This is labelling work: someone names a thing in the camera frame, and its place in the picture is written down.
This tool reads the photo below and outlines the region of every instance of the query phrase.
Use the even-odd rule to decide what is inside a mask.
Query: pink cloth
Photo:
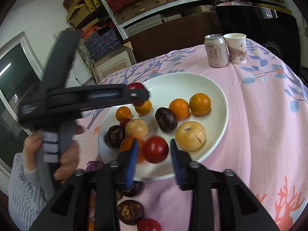
[[[280,230],[288,230],[308,202],[307,88],[283,61],[249,39],[244,65],[229,63],[212,68],[204,45],[200,45],[123,69],[102,83],[144,82],[175,72],[209,77],[228,100],[227,130],[203,164],[211,170],[235,171]],[[88,129],[77,136],[80,168],[100,158],[97,137],[107,112],[108,109],[85,112],[80,120]],[[191,192],[180,191],[174,178],[146,183],[145,191],[135,200],[144,205],[146,217],[159,221],[163,230],[188,230]],[[121,230],[136,230],[135,226],[120,223]]]

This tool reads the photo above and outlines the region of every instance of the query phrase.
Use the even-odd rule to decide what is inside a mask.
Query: knit sweater
[[[9,212],[12,220],[21,231],[28,231],[46,203],[38,171],[28,171],[24,166],[24,154],[17,153],[9,183]]]

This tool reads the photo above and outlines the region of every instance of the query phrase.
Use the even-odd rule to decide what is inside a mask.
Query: metal bolt
[[[111,161],[111,162],[109,162],[109,166],[110,167],[118,167],[119,163],[117,161]]]
[[[224,174],[226,176],[233,176],[234,172],[231,169],[225,169]]]
[[[196,161],[191,161],[191,162],[189,163],[189,166],[190,166],[190,167],[200,167],[200,164],[197,163]]]
[[[76,170],[75,175],[82,176],[84,174],[84,170],[82,168],[79,168]]]

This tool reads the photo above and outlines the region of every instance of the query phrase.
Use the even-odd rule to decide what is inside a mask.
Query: paper cup
[[[231,33],[224,35],[229,50],[231,62],[235,64],[246,63],[246,35]]]

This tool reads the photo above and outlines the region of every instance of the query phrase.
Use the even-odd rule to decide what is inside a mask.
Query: oval plate
[[[161,131],[155,119],[155,112],[160,107],[169,107],[172,100],[182,98],[189,102],[189,99],[196,93],[207,94],[212,102],[211,111],[205,116],[195,116],[190,113],[189,117],[179,120],[178,126],[186,121],[200,122],[205,130],[206,143],[195,151],[189,151],[192,160],[201,162],[207,158],[218,143],[227,127],[229,109],[226,96],[222,89],[211,79],[193,73],[174,73],[158,76],[143,83],[150,91],[150,101],[153,109],[146,116],[139,116],[132,104],[126,105],[131,109],[133,118],[143,119],[149,126],[149,136],[158,135],[163,137],[167,143],[174,138],[175,131],[166,134]],[[104,163],[116,160],[120,149],[111,149],[104,142],[104,136],[108,129],[119,122],[115,118],[115,112],[120,106],[114,106],[107,113],[98,136],[98,147]],[[170,152],[166,160],[161,163],[152,164],[147,161],[137,164],[134,180],[156,181],[164,180],[174,176]]]

